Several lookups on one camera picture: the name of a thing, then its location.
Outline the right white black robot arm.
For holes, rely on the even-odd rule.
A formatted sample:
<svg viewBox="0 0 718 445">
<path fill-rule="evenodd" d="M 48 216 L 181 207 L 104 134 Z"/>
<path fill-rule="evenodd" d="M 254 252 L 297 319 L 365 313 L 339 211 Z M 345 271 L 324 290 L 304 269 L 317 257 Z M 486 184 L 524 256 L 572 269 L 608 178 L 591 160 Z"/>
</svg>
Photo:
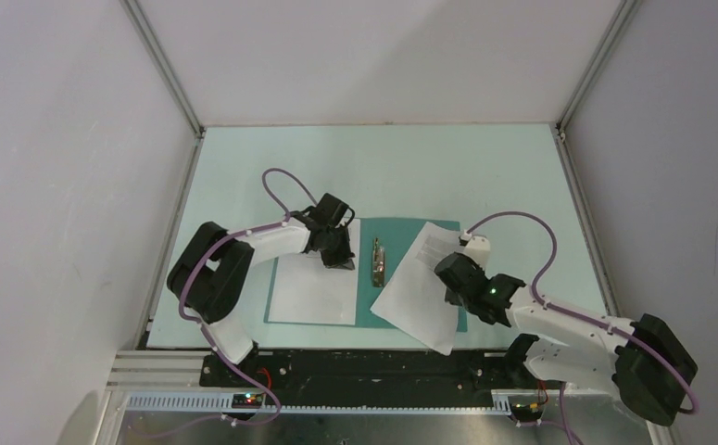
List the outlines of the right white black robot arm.
<svg viewBox="0 0 718 445">
<path fill-rule="evenodd" d="M 632 413 L 671 426 L 685 413 L 698 366 L 670 326 L 645 313 L 637 320 L 601 316 L 536 298 L 516 277 L 492 277 L 471 258 L 452 253 L 435 266 L 446 302 L 488 324 L 518 331 L 504 373 L 518 388 L 536 380 L 573 383 L 621 401 Z"/>
</svg>

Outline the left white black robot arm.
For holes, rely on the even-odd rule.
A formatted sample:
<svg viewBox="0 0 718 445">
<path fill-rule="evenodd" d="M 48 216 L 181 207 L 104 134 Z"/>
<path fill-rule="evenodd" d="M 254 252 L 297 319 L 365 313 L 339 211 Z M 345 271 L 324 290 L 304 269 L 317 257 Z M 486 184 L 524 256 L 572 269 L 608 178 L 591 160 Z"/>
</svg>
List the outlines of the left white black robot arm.
<svg viewBox="0 0 718 445">
<path fill-rule="evenodd" d="M 326 269 L 355 269 L 349 226 L 356 212 L 326 193 L 313 206 L 291 211 L 272 222 L 234 233 L 204 222 L 175 261 L 166 278 L 178 300 L 179 315 L 199 326 L 211 349 L 224 360 L 223 374 L 247 386 L 258 374 L 250 355 L 255 341 L 233 312 L 250 269 L 293 254 L 316 253 Z"/>
</svg>

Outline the printed white paper sheet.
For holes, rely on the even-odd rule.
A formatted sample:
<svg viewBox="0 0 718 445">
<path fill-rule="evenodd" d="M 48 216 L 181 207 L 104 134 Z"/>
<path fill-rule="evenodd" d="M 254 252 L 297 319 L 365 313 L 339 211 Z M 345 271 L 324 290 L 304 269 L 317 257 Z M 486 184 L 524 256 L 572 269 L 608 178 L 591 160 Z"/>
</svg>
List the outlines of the printed white paper sheet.
<svg viewBox="0 0 718 445">
<path fill-rule="evenodd" d="M 326 268 L 317 252 L 278 258 L 264 315 L 269 324 L 352 326 L 357 318 L 358 258 L 351 269 Z"/>
</svg>

